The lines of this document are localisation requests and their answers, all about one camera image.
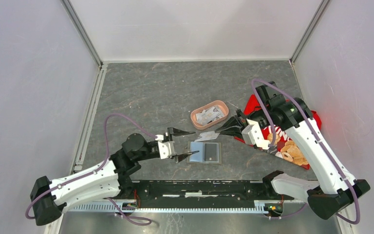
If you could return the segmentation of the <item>grey card holder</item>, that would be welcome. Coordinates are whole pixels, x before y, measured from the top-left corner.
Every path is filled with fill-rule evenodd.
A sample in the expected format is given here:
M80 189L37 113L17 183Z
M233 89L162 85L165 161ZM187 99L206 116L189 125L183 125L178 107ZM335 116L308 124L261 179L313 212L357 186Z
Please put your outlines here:
M190 142L188 145L188 149L192 151L199 151L196 154L193 154L187 158L188 163L202 163L202 164L221 164L222 162L222 154L221 154L221 143L217 143L219 145L219 161L218 162L206 162L204 157L204 150L205 144L209 142Z

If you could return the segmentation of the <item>pink oval tray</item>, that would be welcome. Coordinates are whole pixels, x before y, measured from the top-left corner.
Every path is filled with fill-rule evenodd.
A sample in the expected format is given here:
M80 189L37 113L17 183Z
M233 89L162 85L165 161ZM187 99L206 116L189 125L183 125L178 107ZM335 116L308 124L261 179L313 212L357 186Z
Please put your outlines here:
M222 122L228 114L227 105L221 100L216 100L192 111L190 119L196 129L204 130Z

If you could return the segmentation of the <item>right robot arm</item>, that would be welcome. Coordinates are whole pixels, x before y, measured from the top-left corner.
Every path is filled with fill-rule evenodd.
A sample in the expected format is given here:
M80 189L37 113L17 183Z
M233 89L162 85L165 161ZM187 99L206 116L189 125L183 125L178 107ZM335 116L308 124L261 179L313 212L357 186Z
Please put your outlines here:
M357 224L360 221L358 199L370 190L368 182L357 179L340 162L302 99L291 97L273 81L260 81L252 89L258 102L256 110L248 115L237 110L217 133L267 151L278 146L276 127L279 127L296 147L295 162L307 162L317 178L309 181L274 171L263 178L262 194L268 199L278 195L298 199L322 219L339 215L341 210L354 205L356 218L352 223Z

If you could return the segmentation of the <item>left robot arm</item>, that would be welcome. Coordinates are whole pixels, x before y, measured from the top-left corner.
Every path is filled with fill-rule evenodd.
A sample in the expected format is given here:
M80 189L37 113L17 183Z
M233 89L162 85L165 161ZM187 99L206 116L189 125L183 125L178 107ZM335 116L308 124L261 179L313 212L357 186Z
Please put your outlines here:
M191 152L177 154L173 137L190 132L168 128L163 135L147 141L141 134L129 135L114 154L81 172L50 180L42 176L35 181L30 193L31 205L26 217L37 226L59 219L62 214L81 204L104 198L136 198L136 187L130 176L141 169L140 161L153 158L182 161Z

